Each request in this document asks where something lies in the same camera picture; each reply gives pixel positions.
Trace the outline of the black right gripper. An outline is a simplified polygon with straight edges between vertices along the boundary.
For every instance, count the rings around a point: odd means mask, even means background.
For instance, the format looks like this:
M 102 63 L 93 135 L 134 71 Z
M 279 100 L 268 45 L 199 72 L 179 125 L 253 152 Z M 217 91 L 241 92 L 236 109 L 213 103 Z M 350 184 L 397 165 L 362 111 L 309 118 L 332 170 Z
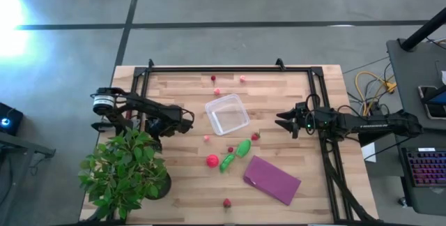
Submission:
M 329 107 L 317 107 L 312 110 L 305 103 L 297 103 L 295 109 L 276 114 L 286 120 L 275 120 L 275 123 L 298 138 L 299 128 L 304 128 L 309 135 L 316 130 L 327 130 L 336 119 L 337 112 Z

